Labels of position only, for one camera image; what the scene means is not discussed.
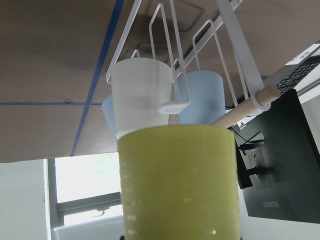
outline black keyboard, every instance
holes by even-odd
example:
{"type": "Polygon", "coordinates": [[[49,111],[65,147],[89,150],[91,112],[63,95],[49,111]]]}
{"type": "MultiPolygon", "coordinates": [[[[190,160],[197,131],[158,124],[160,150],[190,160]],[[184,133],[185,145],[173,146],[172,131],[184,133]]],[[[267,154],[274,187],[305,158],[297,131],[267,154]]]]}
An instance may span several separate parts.
{"type": "Polygon", "coordinates": [[[281,94],[293,89],[298,83],[304,79],[316,66],[320,64],[320,56],[309,57],[304,63],[302,63],[295,71],[286,76],[276,86],[281,94]]]}

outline yellow cup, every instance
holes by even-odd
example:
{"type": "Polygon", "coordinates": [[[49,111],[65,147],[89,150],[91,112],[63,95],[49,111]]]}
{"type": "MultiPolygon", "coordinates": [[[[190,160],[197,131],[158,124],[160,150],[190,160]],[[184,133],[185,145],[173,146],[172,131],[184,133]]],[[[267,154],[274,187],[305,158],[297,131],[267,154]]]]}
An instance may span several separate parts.
{"type": "Polygon", "coordinates": [[[118,141],[125,240],[239,240],[235,142],[210,125],[170,125],[118,141]]]}

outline light blue cup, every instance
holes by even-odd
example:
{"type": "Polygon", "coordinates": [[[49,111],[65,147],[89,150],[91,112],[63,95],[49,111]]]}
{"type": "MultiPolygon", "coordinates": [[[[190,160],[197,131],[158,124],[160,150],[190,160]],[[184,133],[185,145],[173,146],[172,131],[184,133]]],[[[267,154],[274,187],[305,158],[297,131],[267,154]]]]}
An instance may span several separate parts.
{"type": "MultiPolygon", "coordinates": [[[[187,74],[190,104],[180,113],[182,124],[211,124],[226,113],[224,82],[222,77],[208,70],[187,74]]],[[[178,79],[181,100],[186,100],[186,88],[178,79]]]]}
{"type": "Polygon", "coordinates": [[[116,135],[116,123],[114,115],[114,103],[112,100],[112,94],[110,94],[102,103],[102,112],[109,126],[109,129],[114,137],[115,142],[118,141],[116,135]]]}

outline blue line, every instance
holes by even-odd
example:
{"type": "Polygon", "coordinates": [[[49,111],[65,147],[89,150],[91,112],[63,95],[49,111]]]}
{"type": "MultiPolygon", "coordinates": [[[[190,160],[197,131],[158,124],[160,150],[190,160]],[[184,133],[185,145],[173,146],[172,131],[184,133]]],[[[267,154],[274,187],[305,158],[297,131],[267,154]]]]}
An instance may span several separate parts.
{"type": "Polygon", "coordinates": [[[80,134],[81,134],[82,129],[83,129],[84,124],[85,124],[85,120],[86,120],[86,117],[87,117],[87,114],[88,114],[88,110],[89,110],[92,98],[94,96],[94,93],[95,93],[95,90],[96,90],[96,87],[97,87],[97,83],[98,83],[98,80],[99,80],[99,77],[100,77],[100,74],[101,74],[102,67],[103,67],[103,65],[105,63],[105,59],[106,59],[106,56],[107,56],[107,53],[108,53],[108,50],[109,50],[109,47],[110,47],[110,43],[111,43],[112,37],[113,37],[114,32],[116,30],[117,22],[119,20],[120,13],[121,13],[122,7],[124,5],[124,1],[125,0],[116,0],[116,2],[114,4],[114,8],[113,8],[113,11],[112,11],[110,23],[109,23],[108,29],[107,29],[105,37],[104,37],[104,41],[103,41],[103,45],[102,45],[102,48],[101,48],[100,56],[99,56],[98,62],[97,62],[96,67],[95,67],[94,75],[93,75],[93,78],[92,78],[92,83],[91,83],[91,86],[90,86],[90,90],[89,90],[88,96],[86,98],[86,104],[84,105],[82,117],[81,117],[81,120],[80,120],[80,124],[79,124],[78,130],[77,130],[76,135],[75,135],[75,139],[74,139],[74,143],[73,143],[73,147],[72,147],[70,156],[73,156],[75,154],[75,150],[76,150],[79,138],[80,138],[80,134]]]}
{"type": "MultiPolygon", "coordinates": [[[[0,106],[56,106],[56,105],[85,105],[86,102],[0,102],[0,106]]],[[[102,102],[90,102],[90,105],[102,105],[102,102]]]]}

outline wooden handle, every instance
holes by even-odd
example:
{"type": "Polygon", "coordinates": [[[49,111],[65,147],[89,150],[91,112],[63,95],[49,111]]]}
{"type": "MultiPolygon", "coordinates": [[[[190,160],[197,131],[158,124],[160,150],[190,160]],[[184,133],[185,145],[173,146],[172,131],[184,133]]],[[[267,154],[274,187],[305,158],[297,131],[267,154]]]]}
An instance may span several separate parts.
{"type": "MultiPolygon", "coordinates": [[[[261,91],[258,91],[255,94],[255,99],[258,101],[259,104],[266,106],[274,100],[278,99],[280,95],[281,94],[278,88],[275,85],[270,84],[261,91]]],[[[220,117],[211,125],[227,129],[236,122],[240,121],[241,119],[251,114],[254,114],[258,110],[259,108],[256,107],[252,99],[248,98],[246,101],[240,103],[238,106],[236,106],[234,109],[220,117]]]]}

